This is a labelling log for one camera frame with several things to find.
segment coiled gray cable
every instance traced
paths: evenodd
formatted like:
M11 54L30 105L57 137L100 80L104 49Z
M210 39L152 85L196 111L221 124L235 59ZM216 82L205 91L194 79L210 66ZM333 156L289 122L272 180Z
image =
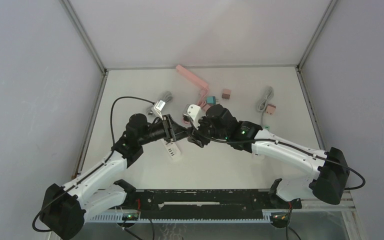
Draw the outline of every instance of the coiled gray cable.
M268 86L265 88L264 93L262 95L262 99L257 102L257 112L261 113L261 127L263 126L263 116L266 111L267 105L270 103L270 100L275 95L275 90L273 87Z
M165 104L167 104L168 102L170 102L171 100L173 100L173 95L172 95L172 92L170 91L165 91L163 94L161 94L161 97L159 98L161 100L163 100L165 102ZM149 116L154 116L154 113L152 112L152 107L153 106L150 106L146 109L146 113L149 115Z

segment pink plastic piece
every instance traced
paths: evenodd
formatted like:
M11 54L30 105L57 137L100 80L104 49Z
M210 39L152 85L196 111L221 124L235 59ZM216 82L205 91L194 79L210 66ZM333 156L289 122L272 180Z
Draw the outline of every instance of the pink plastic piece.
M207 104L206 97L210 92L208 83L206 83L204 80L197 77L195 74L193 74L186 68L182 67L181 65L177 65L176 70L180 75L185 77L187 80L195 84L195 86L197 86L200 89L199 100L198 100L198 103L196 103L196 105L200 106L201 108L204 107Z
M230 99L232 94L232 90L230 89L223 89L223 93L221 94L222 99Z
M276 110L276 106L269 104L269 105L267 105L267 108L265 109L265 113L273 115L275 113L275 110Z
M205 104L204 106L202 106L202 110L204 110L204 112L207 112L207 110L210 108L211 106L209 104Z

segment aluminum frame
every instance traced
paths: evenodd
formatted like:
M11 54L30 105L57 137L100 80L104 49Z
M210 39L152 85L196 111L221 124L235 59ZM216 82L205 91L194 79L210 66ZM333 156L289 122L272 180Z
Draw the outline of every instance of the aluminum frame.
M98 66L99 70L102 72L102 78L101 78L101 85L99 87L99 91L96 95L95 99L95 105L92 110L92 114L89 120L89 124L86 130L85 138L82 144L81 151L79 153L79 161L76 165L74 176L81 173L81 169L83 167L83 163L87 154L87 150L89 147L89 142L92 136L93 127L96 121L96 117L98 114L99 105L101 103L101 99L104 93L107 77L108 77L108 70L133 70L133 69L171 69L175 68L175 66L171 67L128 67L128 68L110 68L106 69L98 52L96 51L92 41L90 40L87 31L85 30L83 24L81 23L78 15L76 14L76 11L71 4L70 0L59 0L62 7L64 8L67 16L69 17L70 21L72 22L76 32L79 34L84 46L87 48L88 52L94 59L96 65ZM194 68L256 68L256 67L295 67L296 74L299 80L299 84L301 86L301 91L304 95L305 103L307 105L308 113L310 115L311 123L314 128L314 132L317 138L317 142L320 146L320 148L325 149L325 142L323 140L323 135L319 127L319 122L317 121L317 115L315 113L315 109L313 106L313 103L311 101L310 94L308 92L305 78L302 74L301 69L303 68L304 64L306 63L311 51L313 50L315 44L317 43L321 32L325 28L332 12L335 9L335 6L339 0L331 0L329 5L327 6L316 30L314 31L314 34L312 35L307 47L305 48L305 51L299 60L299 63L297 65L290 65L290 64L278 64L278 65L212 65L212 66L189 66ZM351 198L351 194L348 192L347 195L349 195L350 198L347 198L347 208L329 208L328 206L320 207L320 202L311 202L311 204L315 204L315 206L319 207L308 207L307 209L303 209L301 211L341 211L343 220L346 225L346 231L349 235L349 238L351 240L366 240L366 236L364 233L363 226L361 225L360 219L358 217L358 214L355 210L354 202ZM60 239L56 234L50 234L47 236L48 239Z

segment white power strip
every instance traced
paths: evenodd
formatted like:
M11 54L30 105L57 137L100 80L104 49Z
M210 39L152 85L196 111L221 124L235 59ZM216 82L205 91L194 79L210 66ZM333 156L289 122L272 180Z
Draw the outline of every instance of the white power strip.
M48 232L48 235L47 235L47 240L62 240L62 238L60 236L58 236L55 232L51 231L51 232Z
M171 159L174 162L179 161L182 159L182 153L180 152L179 147L174 142L166 142L164 139L161 139L162 144L164 145L165 149L167 150L168 155L170 155Z

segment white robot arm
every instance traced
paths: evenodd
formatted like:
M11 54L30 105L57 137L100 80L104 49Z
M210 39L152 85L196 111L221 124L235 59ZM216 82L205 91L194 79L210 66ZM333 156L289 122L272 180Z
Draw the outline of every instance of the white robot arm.
M299 179L274 182L270 191L279 201L316 196L326 203L339 204L350 174L340 150L332 148L326 152L287 141L260 125L237 121L219 104L206 113L197 105L189 105L183 116L191 127L178 125L170 115L163 115L156 123L148 123L143 114L131 116L126 131L100 162L63 186L53 184L46 190L42 210L35 221L40 218L60 237L71 239L87 220L125 202L127 187L117 183L115 176L141 156L143 145L159 139L176 142L187 138L201 148L214 141L279 159L306 173ZM99 190L108 182L115 184Z

